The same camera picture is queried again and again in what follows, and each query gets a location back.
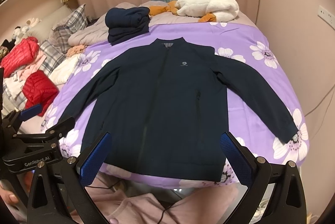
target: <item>jacket collar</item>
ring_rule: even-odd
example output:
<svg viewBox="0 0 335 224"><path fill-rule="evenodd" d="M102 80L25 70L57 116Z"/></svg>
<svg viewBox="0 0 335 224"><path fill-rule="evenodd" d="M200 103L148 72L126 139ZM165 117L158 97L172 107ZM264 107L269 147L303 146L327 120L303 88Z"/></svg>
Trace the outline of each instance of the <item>jacket collar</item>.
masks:
<svg viewBox="0 0 335 224"><path fill-rule="evenodd" d="M156 39L155 41L153 41L150 45L154 46L154 47L161 47L164 48L166 47L166 44L172 44L170 45L170 47L176 48L177 46L182 46L185 45L187 42L185 41L185 39L183 37L177 38L177 39L173 39L173 40L163 40L163 39Z"/></svg>

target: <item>jacket pocket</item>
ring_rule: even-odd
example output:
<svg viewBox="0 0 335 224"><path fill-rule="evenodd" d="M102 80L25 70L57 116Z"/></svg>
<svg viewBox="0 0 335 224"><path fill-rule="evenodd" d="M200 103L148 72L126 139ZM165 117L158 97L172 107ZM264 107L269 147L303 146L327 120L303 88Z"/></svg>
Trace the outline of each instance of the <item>jacket pocket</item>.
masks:
<svg viewBox="0 0 335 224"><path fill-rule="evenodd" d="M201 125L200 96L201 96L200 91L196 90L195 108L197 112L197 117L196 117L197 137L198 137L198 142L202 143L203 134L202 134L202 125Z"/></svg>

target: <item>red puffer jacket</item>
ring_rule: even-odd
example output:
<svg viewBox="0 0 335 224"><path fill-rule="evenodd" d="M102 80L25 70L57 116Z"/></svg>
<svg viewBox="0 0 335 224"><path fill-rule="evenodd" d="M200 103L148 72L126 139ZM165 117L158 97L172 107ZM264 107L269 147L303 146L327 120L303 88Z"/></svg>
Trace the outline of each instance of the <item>red puffer jacket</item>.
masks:
<svg viewBox="0 0 335 224"><path fill-rule="evenodd" d="M1 61L4 68L3 77L8 78L17 68L22 65L30 64L36 57L39 50L38 41L35 37L22 39Z"/></svg>
<svg viewBox="0 0 335 224"><path fill-rule="evenodd" d="M37 70L27 78L22 92L28 99L26 109L37 104L42 105L42 112L38 116L44 115L59 93L57 87L42 70Z"/></svg>

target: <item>purple bedsheet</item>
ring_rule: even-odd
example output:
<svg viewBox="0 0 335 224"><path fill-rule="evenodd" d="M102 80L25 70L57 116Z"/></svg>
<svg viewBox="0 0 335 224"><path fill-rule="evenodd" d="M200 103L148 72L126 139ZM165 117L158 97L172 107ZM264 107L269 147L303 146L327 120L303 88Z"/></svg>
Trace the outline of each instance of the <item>purple bedsheet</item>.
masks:
<svg viewBox="0 0 335 224"><path fill-rule="evenodd" d="M301 165L307 155L309 141L298 99L275 56L269 50L265 36L258 29L242 24L156 25L150 28L150 33L116 46L102 42L88 47L81 55L74 73L54 100L53 106L42 124L42 131L58 121L71 99L108 61L131 47L148 45L156 38L171 40L180 37L194 44L212 46L217 55L245 62L262 74L291 112L299 129L298 134L288 144L282 144L241 98L230 90L227 95L229 130L254 155L263 156L271 163L282 164L292 160ZM68 133L67 137L60 140L62 153L65 157L79 155L82 137L94 103L91 103L84 110L77 120L75 128ZM120 178L165 188L204 187L238 182L228 162L224 166L220 183L134 174L107 164L103 164L100 170Z"/></svg>

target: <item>wall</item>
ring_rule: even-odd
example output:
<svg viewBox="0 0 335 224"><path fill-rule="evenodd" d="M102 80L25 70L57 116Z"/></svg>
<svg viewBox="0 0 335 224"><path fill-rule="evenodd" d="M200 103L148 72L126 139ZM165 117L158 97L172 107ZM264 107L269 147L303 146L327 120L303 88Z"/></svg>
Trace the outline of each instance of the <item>wall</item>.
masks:
<svg viewBox="0 0 335 224"><path fill-rule="evenodd" d="M260 0L256 22L305 114L335 84L335 31L317 16L319 5L335 14L335 0ZM315 214L323 212L335 191L335 99L330 103L331 96L306 118L310 150L302 178L308 210Z"/></svg>
<svg viewBox="0 0 335 224"><path fill-rule="evenodd" d="M7 0L0 5L0 43L32 17L43 18L62 6L60 0Z"/></svg>

